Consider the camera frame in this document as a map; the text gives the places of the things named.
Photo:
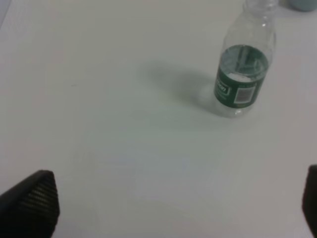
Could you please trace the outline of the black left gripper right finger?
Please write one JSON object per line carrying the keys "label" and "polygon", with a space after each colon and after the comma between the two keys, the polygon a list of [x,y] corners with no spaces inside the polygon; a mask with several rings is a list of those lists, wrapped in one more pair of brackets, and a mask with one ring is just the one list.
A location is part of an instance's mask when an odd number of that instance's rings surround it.
{"label": "black left gripper right finger", "polygon": [[306,178],[302,210],[314,238],[317,237],[317,166],[311,165]]}

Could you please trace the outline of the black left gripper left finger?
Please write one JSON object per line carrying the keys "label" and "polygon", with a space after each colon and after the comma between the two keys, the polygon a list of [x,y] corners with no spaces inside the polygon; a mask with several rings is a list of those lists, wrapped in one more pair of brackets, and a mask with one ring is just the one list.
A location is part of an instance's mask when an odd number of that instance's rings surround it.
{"label": "black left gripper left finger", "polygon": [[0,195],[0,236],[51,238],[59,215],[54,173],[39,170]]}

